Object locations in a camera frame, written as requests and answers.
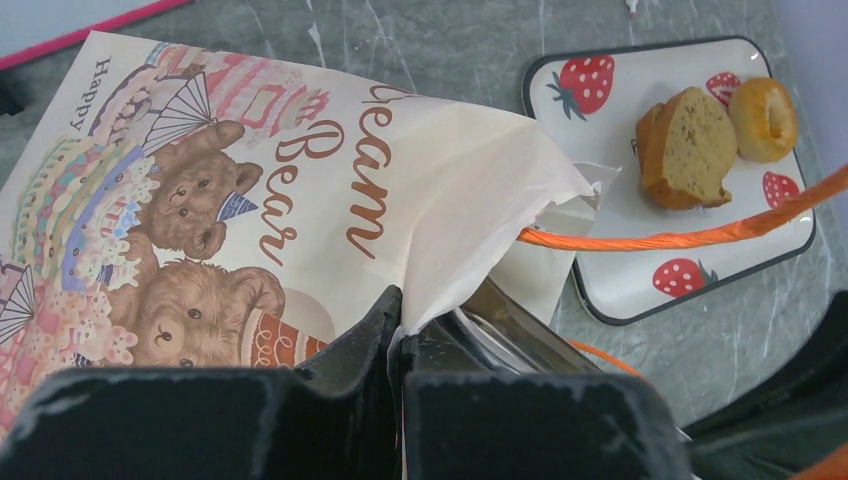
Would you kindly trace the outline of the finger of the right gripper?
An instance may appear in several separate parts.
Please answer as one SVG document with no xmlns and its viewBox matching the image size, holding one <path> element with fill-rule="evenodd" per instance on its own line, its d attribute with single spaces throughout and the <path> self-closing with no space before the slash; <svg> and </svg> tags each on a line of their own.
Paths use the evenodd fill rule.
<svg viewBox="0 0 848 480">
<path fill-rule="evenodd" d="M 847 293 L 760 385 L 685 427 L 699 479 L 790 479 L 847 445 Z"/>
</svg>

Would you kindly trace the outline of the paper bag with orange handles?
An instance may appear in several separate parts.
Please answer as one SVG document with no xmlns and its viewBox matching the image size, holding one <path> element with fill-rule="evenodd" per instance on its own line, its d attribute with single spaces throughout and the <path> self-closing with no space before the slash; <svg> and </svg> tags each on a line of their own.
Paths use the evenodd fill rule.
<svg viewBox="0 0 848 480">
<path fill-rule="evenodd" d="M 528 116 L 310 65 L 94 32 L 1 192 L 1 446 L 75 368 L 295 368 L 399 288 L 400 343 L 486 278 L 547 325 L 581 252 L 770 233 L 844 191 L 676 236 L 589 236 L 614 171 Z"/>
</svg>

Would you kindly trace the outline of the metal serving tongs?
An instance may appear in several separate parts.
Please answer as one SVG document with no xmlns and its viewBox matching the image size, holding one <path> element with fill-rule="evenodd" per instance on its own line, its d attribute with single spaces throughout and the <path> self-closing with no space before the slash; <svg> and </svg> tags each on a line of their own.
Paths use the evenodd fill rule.
<svg viewBox="0 0 848 480">
<path fill-rule="evenodd" d="M 459 306 L 465 317 L 535 371 L 601 374 L 603 370 L 509 297 L 490 278 Z"/>
</svg>

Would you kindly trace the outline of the yellow fake bread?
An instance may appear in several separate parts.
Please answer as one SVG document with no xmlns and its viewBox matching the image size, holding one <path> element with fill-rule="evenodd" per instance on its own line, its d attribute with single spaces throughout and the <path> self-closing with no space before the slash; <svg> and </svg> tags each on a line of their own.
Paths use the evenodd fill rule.
<svg viewBox="0 0 848 480">
<path fill-rule="evenodd" d="M 636 125 L 641 187 L 669 210 L 716 208 L 732 201 L 723 185 L 737 160 L 726 109 L 698 87 L 651 107 Z"/>
</svg>

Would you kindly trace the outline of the yellow fake doughnut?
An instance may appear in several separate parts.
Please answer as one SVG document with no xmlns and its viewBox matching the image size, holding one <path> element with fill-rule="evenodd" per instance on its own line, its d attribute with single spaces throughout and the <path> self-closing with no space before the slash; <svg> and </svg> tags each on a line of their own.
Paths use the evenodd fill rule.
<svg viewBox="0 0 848 480">
<path fill-rule="evenodd" d="M 728 113 L 743 159 L 774 163 L 796 145 L 796 109 L 786 88 L 774 78 L 743 82 L 731 96 Z"/>
</svg>

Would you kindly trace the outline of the strawberry print tray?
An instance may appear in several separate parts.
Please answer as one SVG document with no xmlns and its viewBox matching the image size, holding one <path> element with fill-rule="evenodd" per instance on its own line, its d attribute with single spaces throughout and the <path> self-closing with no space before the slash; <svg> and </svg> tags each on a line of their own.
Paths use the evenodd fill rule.
<svg viewBox="0 0 848 480">
<path fill-rule="evenodd" d="M 714 229 L 780 206 L 805 187 L 792 149 L 759 162 L 730 125 L 732 95 L 771 69 L 742 36 L 551 54 L 522 83 L 528 116 L 575 161 L 609 167 L 589 236 L 676 236 Z M 576 285 L 587 310 L 628 325 L 805 251 L 816 219 L 806 211 L 747 240 L 660 250 L 581 252 Z"/>
</svg>

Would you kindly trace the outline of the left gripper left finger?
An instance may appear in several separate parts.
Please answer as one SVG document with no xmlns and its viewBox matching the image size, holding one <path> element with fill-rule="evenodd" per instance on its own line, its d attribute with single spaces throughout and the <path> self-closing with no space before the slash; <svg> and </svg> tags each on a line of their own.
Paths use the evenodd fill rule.
<svg viewBox="0 0 848 480">
<path fill-rule="evenodd" d="M 402 294 L 295 368 L 75 368 L 30 396 L 5 479 L 395 479 Z"/>
</svg>

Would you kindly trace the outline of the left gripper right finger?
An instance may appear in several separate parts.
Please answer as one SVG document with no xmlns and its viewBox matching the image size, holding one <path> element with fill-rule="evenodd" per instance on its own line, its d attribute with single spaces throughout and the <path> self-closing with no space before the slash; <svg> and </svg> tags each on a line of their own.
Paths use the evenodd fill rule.
<svg viewBox="0 0 848 480">
<path fill-rule="evenodd" d="M 437 323 L 400 343 L 408 479 L 688 479 L 641 378 L 492 371 Z"/>
</svg>

